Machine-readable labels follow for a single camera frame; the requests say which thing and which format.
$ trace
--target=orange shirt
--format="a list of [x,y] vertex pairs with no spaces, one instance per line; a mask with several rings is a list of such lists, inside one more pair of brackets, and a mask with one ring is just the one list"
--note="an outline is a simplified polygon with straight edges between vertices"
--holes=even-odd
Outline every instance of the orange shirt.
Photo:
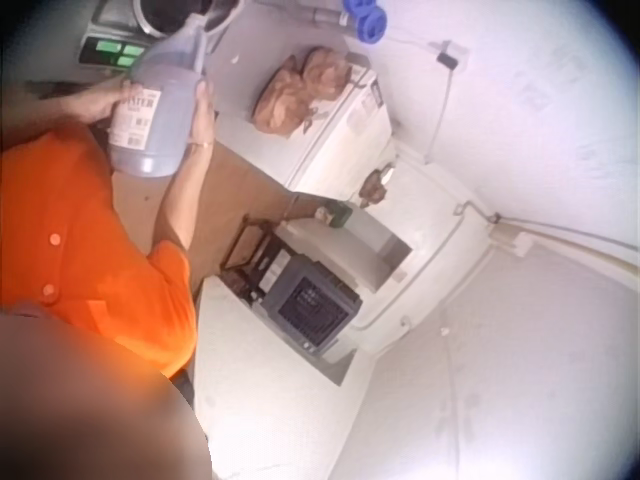
[[164,375],[195,348],[189,265],[158,244],[145,257],[113,210],[108,160],[69,124],[2,155],[1,304],[36,302],[115,340]]

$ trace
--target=green display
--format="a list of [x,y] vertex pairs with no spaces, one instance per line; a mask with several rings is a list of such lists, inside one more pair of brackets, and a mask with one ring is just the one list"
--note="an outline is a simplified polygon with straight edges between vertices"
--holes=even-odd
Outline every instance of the green display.
[[96,50],[99,52],[112,52],[117,53],[122,48],[122,44],[118,42],[110,42],[109,40],[100,40],[96,45]]
[[144,52],[144,48],[138,47],[136,45],[126,45],[124,47],[124,50],[122,51],[123,54],[125,54],[125,55],[133,55],[134,57],[137,57],[142,52]]
[[118,61],[116,62],[116,64],[119,67],[130,67],[131,65],[133,65],[133,62],[135,61],[136,61],[135,57],[121,56],[120,58],[118,58]]

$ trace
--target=digital display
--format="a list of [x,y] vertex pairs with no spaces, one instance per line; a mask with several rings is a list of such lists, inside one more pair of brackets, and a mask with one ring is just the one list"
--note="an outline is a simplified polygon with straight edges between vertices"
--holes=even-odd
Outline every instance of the digital display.
[[122,53],[124,55],[131,55],[134,57],[139,56],[142,52],[144,52],[144,48],[138,47],[136,45],[126,45]]
[[135,57],[125,57],[123,55],[120,58],[118,58],[116,65],[118,65],[119,67],[130,67],[131,65],[133,65],[133,62],[135,61],[136,61]]
[[84,39],[78,61],[83,65],[100,65],[125,70],[135,63],[147,46],[118,38],[89,36]]
[[122,48],[122,44],[118,42],[111,42],[109,40],[100,40],[96,45],[96,50],[99,52],[112,52],[117,53]]

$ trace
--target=shirt button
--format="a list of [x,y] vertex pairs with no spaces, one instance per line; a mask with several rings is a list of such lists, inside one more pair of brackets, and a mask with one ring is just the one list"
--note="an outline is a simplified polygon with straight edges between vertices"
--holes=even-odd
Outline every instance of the shirt button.
[[51,285],[50,283],[47,283],[44,288],[42,289],[42,294],[45,297],[49,297],[51,295],[53,295],[56,291],[56,287],[54,287],[53,285]]

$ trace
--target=metal rack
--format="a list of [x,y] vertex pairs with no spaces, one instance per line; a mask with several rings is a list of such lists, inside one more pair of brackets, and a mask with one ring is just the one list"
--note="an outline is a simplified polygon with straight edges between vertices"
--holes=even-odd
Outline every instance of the metal rack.
[[[275,234],[276,226],[277,224],[270,220],[251,219],[248,215],[245,215],[242,218],[238,232],[229,246],[229,250],[227,250],[220,263],[220,273],[223,281],[225,281],[224,274],[235,274],[242,282],[242,288],[236,294],[249,304],[253,304],[256,300],[265,297],[266,292],[260,287],[260,283],[278,254],[282,250],[291,256],[297,254],[295,250]],[[260,239],[246,261],[231,265],[233,254],[249,228],[258,228],[261,231]]]

